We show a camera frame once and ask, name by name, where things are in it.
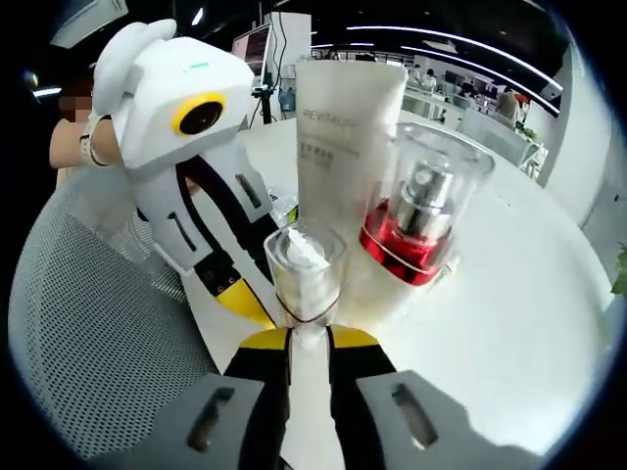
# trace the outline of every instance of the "white round table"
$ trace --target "white round table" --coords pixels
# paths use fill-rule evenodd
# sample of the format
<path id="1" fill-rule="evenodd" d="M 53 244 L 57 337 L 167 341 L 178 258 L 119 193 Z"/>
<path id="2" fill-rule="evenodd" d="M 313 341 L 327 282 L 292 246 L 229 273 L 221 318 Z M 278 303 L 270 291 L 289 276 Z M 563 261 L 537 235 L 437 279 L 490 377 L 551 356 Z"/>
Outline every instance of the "white round table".
<path id="1" fill-rule="evenodd" d="M 423 118 L 402 112 L 400 121 Z M 265 184 L 298 194 L 296 120 L 239 135 Z M 415 371 L 461 403 L 472 428 L 486 440 L 543 455 L 594 383 L 610 285 L 561 207 L 524 173 L 492 155 L 495 171 L 458 228 L 457 273 L 378 340 L 398 370 Z M 199 194 L 195 204 L 262 301 L 277 307 L 272 287 L 239 248 L 213 202 Z M 223 370 L 256 328 L 226 312 L 197 278 L 183 283 L 201 334 Z M 324 356 L 301 356 L 293 362 L 292 414 L 282 455 L 296 470 L 343 468 L 327 411 Z"/>

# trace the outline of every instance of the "gray mesh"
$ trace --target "gray mesh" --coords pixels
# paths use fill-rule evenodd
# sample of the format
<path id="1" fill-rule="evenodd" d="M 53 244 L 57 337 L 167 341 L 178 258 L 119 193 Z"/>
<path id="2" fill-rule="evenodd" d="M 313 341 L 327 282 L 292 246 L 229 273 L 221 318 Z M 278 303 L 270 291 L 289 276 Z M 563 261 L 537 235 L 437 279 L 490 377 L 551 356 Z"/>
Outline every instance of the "gray mesh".
<path id="1" fill-rule="evenodd" d="M 119 170 L 73 174 L 34 224 L 14 280 L 14 360 L 83 457 L 133 447 L 163 405 L 217 371 L 180 279 L 133 213 Z"/>

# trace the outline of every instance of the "ceiling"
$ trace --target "ceiling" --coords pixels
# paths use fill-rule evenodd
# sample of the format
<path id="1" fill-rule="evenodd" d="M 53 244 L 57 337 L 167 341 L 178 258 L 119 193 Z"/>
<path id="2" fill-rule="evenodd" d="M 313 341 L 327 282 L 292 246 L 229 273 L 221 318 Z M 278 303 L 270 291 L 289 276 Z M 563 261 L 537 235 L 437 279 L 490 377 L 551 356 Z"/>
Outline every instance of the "ceiling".
<path id="1" fill-rule="evenodd" d="M 252 20 L 259 17 L 258 0 L 126 0 L 129 14 L 81 41 L 72 50 L 49 46 L 38 55 L 31 69 L 41 83 L 60 83 L 76 75 L 94 62 L 113 34 L 124 24 L 133 21 L 149 22 L 161 18 L 178 19 L 182 32 L 197 37 L 206 36 L 208 42 L 229 48 L 233 37 L 250 29 Z M 266 11 L 272 0 L 262 0 Z M 282 0 L 280 8 L 286 12 L 312 15 L 313 44 L 374 43 L 374 47 L 352 49 L 377 50 L 412 54 L 401 46 L 429 49 L 422 41 L 433 40 L 431 34 L 397 30 L 347 30 L 356 25 L 410 26 L 451 33 L 496 47 L 530 64 L 549 76 L 561 67 L 561 57 L 567 41 L 559 33 L 550 16 L 537 4 L 527 0 Z M 205 19 L 198 28 L 190 23 L 200 7 L 205 8 Z M 540 92 L 547 82 L 534 72 L 483 47 L 452 40 L 457 57 L 506 75 L 533 91 Z M 447 62 L 447 59 L 435 57 Z M 461 65 L 468 69 L 473 67 Z"/>

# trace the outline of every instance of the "white robot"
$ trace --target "white robot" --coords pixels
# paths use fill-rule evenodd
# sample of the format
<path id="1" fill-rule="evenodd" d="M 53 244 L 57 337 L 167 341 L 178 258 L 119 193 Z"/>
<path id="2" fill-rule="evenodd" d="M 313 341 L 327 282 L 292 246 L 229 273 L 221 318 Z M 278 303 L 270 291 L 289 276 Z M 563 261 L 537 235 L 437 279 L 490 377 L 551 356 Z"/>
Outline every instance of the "white robot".
<path id="1" fill-rule="evenodd" d="M 195 270 L 227 307 L 263 309 L 196 213 L 184 183 L 187 176 L 212 197 L 271 281 L 263 248 L 276 230 L 271 203 L 235 140 L 253 73 L 231 54 L 174 37 L 175 30 L 174 20 L 132 23 L 112 38 L 94 71 L 94 113 L 113 121 L 132 197 L 152 225 L 155 249 L 181 275 Z"/>

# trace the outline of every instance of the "robot camera eye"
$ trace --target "robot camera eye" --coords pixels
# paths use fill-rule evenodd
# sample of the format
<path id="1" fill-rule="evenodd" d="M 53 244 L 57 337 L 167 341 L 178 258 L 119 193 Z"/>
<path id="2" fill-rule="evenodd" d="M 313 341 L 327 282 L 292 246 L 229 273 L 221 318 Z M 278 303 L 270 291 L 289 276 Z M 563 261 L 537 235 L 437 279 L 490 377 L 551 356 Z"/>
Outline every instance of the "robot camera eye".
<path id="1" fill-rule="evenodd" d="M 224 97 L 218 93 L 191 98 L 178 108 L 172 127 L 177 134 L 200 134 L 217 122 L 224 105 Z"/>

